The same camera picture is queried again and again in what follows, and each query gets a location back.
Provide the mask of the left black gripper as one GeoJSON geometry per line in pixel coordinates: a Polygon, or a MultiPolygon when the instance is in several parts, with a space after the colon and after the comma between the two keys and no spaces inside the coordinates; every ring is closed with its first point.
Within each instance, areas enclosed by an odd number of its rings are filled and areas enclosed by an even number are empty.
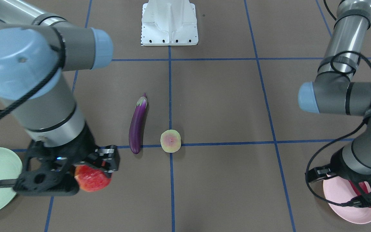
{"type": "Polygon", "coordinates": [[[371,147],[343,147],[332,155],[330,173],[371,188],[371,147]]]}

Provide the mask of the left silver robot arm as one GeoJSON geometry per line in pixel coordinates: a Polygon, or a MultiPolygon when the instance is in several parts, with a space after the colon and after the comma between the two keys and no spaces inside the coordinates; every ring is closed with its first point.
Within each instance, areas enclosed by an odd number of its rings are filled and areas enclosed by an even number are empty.
{"type": "Polygon", "coordinates": [[[356,185],[371,184],[371,82],[353,82],[359,63],[371,63],[361,54],[371,26],[371,0],[342,0],[324,58],[313,82],[304,83],[298,93],[303,111],[362,116],[364,132],[337,151],[330,164],[308,170],[307,182],[327,175],[356,185]]]}

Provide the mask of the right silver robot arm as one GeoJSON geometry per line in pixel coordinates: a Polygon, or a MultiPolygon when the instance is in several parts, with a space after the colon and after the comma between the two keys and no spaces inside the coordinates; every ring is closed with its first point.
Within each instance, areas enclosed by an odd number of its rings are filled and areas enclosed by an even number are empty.
{"type": "Polygon", "coordinates": [[[29,152],[49,167],[87,165],[110,175],[114,150],[100,150],[63,72],[112,61],[113,42],[20,0],[0,0],[0,120],[12,115],[32,138],[29,152]]]}

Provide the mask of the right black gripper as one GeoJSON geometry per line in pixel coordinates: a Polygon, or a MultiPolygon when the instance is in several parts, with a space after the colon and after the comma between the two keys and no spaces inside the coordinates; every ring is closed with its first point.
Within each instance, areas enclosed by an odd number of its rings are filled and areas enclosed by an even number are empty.
{"type": "Polygon", "coordinates": [[[112,178],[120,165],[117,146],[98,148],[87,123],[76,138],[60,146],[47,147],[42,141],[31,141],[28,163],[32,159],[40,163],[37,170],[67,172],[73,165],[87,165],[101,170],[107,178],[112,178]]]}

